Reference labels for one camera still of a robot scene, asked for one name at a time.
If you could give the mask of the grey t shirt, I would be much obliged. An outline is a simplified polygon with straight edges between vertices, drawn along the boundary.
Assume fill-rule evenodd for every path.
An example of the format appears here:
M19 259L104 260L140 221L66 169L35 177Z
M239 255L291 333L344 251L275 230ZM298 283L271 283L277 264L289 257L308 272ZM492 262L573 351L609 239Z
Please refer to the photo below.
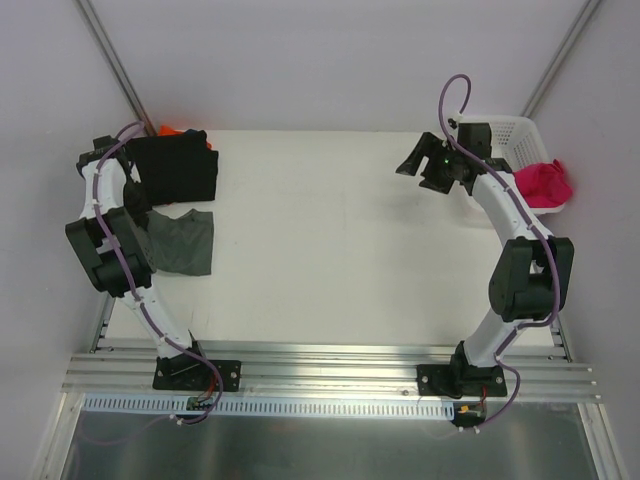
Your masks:
M148 213L147 236L158 270L192 277L211 274L214 217L212 212L189 210L171 218Z

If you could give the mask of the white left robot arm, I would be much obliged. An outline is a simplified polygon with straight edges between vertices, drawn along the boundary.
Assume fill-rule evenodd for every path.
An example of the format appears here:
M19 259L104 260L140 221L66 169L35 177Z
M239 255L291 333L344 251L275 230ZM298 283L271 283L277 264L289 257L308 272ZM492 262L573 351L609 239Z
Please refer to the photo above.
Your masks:
M203 386L210 365L154 285L151 247L125 206L126 190L133 185L125 142L111 136L95 139L77 168L85 182L84 204L65 234L84 272L97 291L128 307L152 338L157 377L178 378L188 388Z

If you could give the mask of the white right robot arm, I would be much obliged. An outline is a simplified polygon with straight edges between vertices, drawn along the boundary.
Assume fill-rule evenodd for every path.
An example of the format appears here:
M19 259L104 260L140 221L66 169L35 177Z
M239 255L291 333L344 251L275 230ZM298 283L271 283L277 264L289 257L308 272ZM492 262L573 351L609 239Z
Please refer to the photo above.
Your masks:
M502 245L488 284L490 308L475 332L446 364L417 366L422 396L504 397L503 354L529 328L552 323L563 308L574 245L554 236L517 189L513 163L493 153L488 123L463 122L454 142L421 135L397 168L421 176L420 187L447 194L460 184L487 214Z

